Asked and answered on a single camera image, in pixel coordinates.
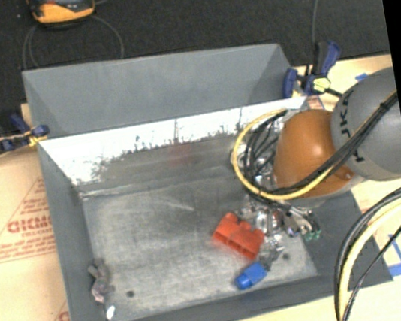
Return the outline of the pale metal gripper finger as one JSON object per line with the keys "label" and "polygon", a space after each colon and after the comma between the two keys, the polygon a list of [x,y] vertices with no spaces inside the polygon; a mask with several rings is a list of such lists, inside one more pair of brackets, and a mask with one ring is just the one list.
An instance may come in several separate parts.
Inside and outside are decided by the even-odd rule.
{"label": "pale metal gripper finger", "polygon": [[259,262],[265,271],[269,271],[272,268],[273,263],[279,258],[278,251],[272,251],[268,254],[259,256]]}
{"label": "pale metal gripper finger", "polygon": [[285,246],[281,241],[276,238],[271,238],[267,242],[267,248],[269,249],[269,253],[271,256],[281,255]]}

